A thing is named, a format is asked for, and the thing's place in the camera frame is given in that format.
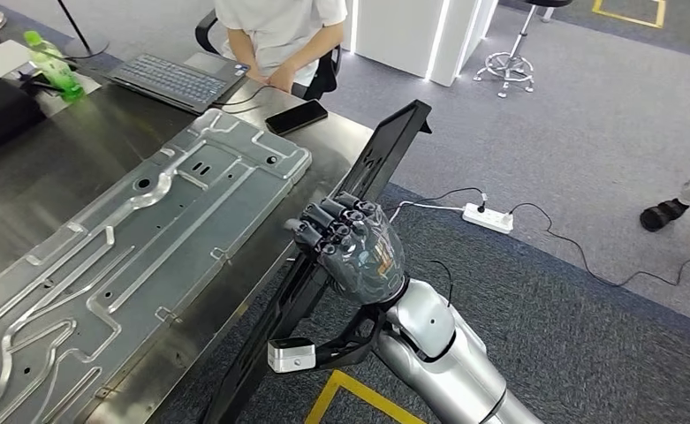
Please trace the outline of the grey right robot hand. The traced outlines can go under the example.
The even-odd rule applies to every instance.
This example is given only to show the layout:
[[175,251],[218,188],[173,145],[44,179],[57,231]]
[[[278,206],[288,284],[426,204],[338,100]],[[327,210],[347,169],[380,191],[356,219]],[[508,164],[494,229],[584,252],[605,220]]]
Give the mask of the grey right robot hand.
[[284,227],[334,279],[335,290],[358,305],[395,299],[406,284],[402,243],[372,201],[341,192],[308,204]]

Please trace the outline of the person's left hand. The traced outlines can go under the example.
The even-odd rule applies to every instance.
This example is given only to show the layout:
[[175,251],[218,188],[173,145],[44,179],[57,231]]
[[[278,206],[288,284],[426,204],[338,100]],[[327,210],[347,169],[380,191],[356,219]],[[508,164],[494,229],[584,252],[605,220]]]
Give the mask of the person's left hand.
[[267,84],[290,94],[296,72],[293,64],[285,62],[268,77]]

